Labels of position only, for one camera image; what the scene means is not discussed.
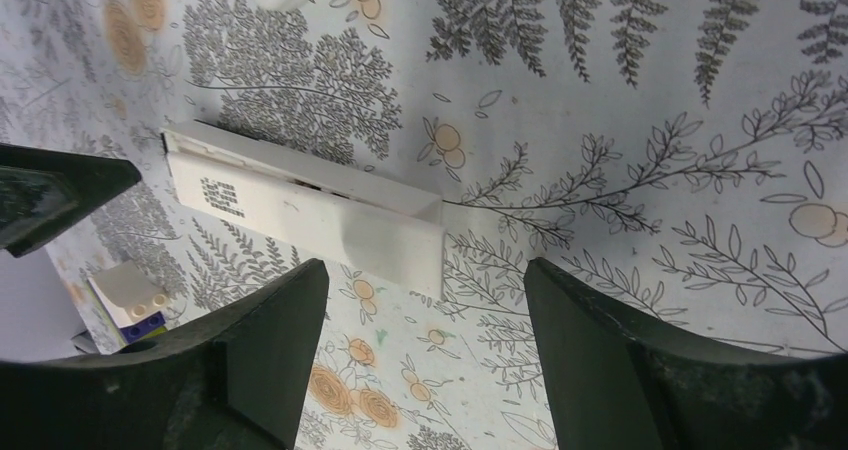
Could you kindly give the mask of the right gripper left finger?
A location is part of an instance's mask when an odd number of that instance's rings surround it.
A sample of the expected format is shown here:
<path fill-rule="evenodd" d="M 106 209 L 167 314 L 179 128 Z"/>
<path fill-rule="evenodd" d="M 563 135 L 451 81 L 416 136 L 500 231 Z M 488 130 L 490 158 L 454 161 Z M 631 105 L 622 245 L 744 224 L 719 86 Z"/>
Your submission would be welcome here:
<path fill-rule="evenodd" d="M 311 259 L 111 355 L 1 365 L 5 449 L 292 449 L 325 319 Z"/>

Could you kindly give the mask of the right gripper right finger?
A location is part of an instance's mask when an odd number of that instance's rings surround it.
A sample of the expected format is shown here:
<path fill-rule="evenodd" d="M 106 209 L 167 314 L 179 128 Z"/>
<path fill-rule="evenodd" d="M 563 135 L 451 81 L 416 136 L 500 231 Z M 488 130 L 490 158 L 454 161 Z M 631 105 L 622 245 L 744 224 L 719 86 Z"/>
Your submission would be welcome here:
<path fill-rule="evenodd" d="M 843 449 L 847 358 L 797 359 L 651 317 L 543 258 L 524 286 L 563 449 Z"/>

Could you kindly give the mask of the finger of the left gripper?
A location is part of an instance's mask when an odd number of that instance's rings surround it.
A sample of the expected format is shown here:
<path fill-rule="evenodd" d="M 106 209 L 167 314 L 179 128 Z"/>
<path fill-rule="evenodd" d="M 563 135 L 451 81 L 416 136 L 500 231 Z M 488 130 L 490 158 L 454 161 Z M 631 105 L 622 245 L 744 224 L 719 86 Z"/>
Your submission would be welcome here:
<path fill-rule="evenodd" d="M 40 249 L 142 180 L 123 159 L 1 145 L 1 248 Z"/>

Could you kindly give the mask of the white rectangular stick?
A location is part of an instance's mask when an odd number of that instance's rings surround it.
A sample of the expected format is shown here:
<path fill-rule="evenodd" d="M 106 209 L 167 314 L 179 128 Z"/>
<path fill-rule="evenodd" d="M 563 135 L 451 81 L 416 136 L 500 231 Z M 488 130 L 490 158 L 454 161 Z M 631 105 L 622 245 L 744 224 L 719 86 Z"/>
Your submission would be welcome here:
<path fill-rule="evenodd" d="M 441 226 L 185 153 L 167 157 L 180 204 L 439 299 Z"/>

